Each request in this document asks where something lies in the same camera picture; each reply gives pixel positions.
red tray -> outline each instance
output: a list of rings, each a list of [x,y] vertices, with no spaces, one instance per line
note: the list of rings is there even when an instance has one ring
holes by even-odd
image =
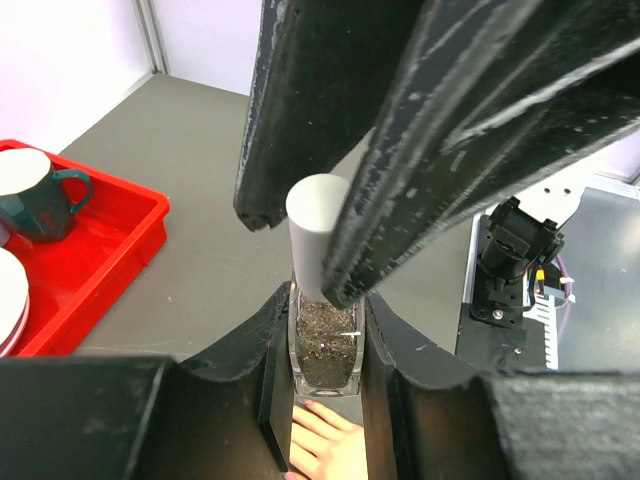
[[[15,140],[0,141],[0,151],[25,147],[34,148]],[[166,196],[45,153],[56,170],[87,172],[94,194],[64,240],[32,244],[13,234],[5,246],[22,262],[29,278],[31,308],[11,353],[17,356],[72,353],[167,240]],[[72,201],[86,194],[79,181],[63,184]]]

white wall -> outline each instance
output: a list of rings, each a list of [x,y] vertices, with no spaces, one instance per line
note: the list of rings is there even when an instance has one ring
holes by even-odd
[[[0,139],[59,152],[149,71],[130,0],[0,0]]]
[[[632,133],[626,138],[593,154],[600,173],[625,181],[633,181],[640,172],[640,132]]]
[[[153,0],[172,76],[248,95],[262,0]]]

glass container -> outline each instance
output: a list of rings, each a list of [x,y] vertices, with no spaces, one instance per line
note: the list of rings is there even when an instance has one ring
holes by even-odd
[[[364,356],[364,297],[339,310],[328,302],[307,298],[294,273],[288,322],[296,392],[322,397],[357,395]]]

gray table surface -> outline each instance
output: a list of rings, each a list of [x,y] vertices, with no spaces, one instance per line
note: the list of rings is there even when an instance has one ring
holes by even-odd
[[[576,304],[558,312],[560,369],[639,371],[640,202],[588,188],[562,232]]]
[[[232,208],[248,98],[155,76],[62,152],[169,196],[167,244],[77,349],[182,360],[251,316],[288,280],[286,224],[250,233]],[[350,177],[359,145],[336,172]],[[455,347],[470,221],[380,287],[407,322]]]

mug handle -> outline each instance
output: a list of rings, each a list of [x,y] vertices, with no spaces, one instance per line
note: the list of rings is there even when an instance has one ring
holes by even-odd
[[[71,207],[71,213],[75,214],[84,207],[91,197],[93,196],[93,185],[91,185],[91,180],[89,179],[89,175],[87,175],[82,170],[76,170],[75,168],[70,168],[67,170],[58,170],[53,172],[53,181],[56,183],[60,183],[60,181],[65,180],[67,178],[77,178],[81,180],[87,186],[87,195],[80,200],[78,203]]]

